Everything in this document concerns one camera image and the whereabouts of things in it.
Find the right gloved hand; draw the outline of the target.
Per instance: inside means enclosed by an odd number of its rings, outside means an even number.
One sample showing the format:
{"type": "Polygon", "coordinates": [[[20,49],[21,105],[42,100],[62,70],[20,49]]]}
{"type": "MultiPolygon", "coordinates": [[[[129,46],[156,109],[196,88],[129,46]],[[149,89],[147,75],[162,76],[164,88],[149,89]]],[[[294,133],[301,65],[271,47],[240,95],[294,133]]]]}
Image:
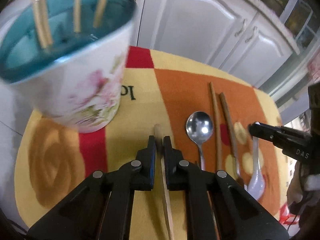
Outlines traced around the right gloved hand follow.
{"type": "Polygon", "coordinates": [[[287,205],[293,214],[316,206],[319,202],[319,173],[312,174],[308,165],[297,161],[286,196],[287,205]]]}

